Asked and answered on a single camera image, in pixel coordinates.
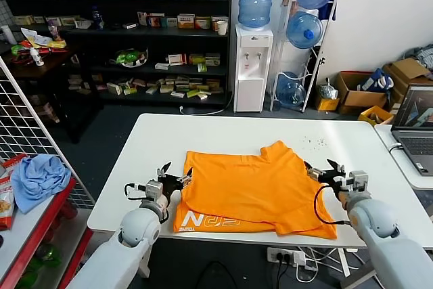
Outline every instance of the laptop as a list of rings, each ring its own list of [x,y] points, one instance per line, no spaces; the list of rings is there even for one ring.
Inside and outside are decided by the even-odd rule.
[[[391,128],[423,176],[433,176],[433,85],[409,85]]]

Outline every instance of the power strip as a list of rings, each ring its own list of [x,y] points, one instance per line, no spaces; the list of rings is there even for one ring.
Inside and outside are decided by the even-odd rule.
[[[290,265],[295,267],[297,265],[306,265],[305,253],[301,250],[286,250],[284,248],[268,247],[267,248],[267,260],[272,263],[279,263],[277,259],[277,254],[281,253],[290,255]]]

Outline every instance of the water bottle rack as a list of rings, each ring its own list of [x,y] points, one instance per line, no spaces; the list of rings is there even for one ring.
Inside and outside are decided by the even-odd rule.
[[[302,86],[304,86],[305,84],[305,80],[308,77],[311,77],[309,80],[309,86],[308,89],[306,90],[306,95],[305,95],[305,100],[304,100],[304,104],[302,105],[302,107],[295,107],[293,108],[293,110],[299,110],[300,112],[305,112],[305,108],[306,105],[308,103],[310,94],[311,94],[311,89],[313,88],[313,85],[315,83],[316,77],[317,77],[317,73],[319,72],[319,67],[320,65],[325,63],[325,57],[323,56],[323,48],[326,44],[326,39],[328,36],[328,31],[329,31],[329,27],[331,26],[331,24],[333,22],[335,22],[335,20],[332,20],[335,11],[336,11],[336,7],[337,7],[337,0],[333,0],[330,1],[329,3],[332,3],[332,7],[331,7],[331,11],[329,13],[329,19],[327,21],[324,27],[324,31],[323,31],[323,37],[321,39],[321,41],[319,42],[320,45],[316,45],[312,48],[310,48],[310,56],[307,60],[307,63],[304,64],[304,71],[303,73],[296,79],[301,81]],[[275,101],[278,101],[277,96],[276,96],[276,91],[277,91],[277,82],[278,82],[278,77],[279,75],[284,75],[286,77],[288,77],[289,79],[291,79],[289,76],[287,76],[286,74],[284,74],[284,72],[281,71],[281,59],[283,57],[283,46],[284,43],[288,42],[287,37],[286,37],[286,30],[287,30],[287,26],[289,23],[289,19],[290,19],[290,12],[292,10],[292,8],[295,6],[296,4],[296,0],[283,0],[281,2],[281,15],[279,18],[279,24],[278,24],[278,31],[277,31],[277,35],[275,38],[275,45],[274,45],[274,49],[272,51],[272,66],[270,69],[270,75],[273,76],[275,75],[275,79],[273,81],[273,86],[271,89],[271,105],[269,106],[269,110],[272,111],[273,110],[273,105]],[[310,72],[308,69],[309,66],[309,62],[312,58],[315,58],[315,65],[313,68],[313,71]]]

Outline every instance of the orange t-shirt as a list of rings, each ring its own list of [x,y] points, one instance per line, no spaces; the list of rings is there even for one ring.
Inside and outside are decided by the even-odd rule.
[[[314,213],[320,184],[306,173],[303,159],[278,141],[260,156],[188,152],[185,172],[192,182],[182,190],[175,231],[269,231],[336,238],[335,225]],[[321,195],[319,214],[331,221]]]

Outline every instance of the laptop screen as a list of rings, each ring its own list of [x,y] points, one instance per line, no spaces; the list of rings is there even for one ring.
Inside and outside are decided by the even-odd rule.
[[[433,85],[409,86],[392,129],[433,130]]]

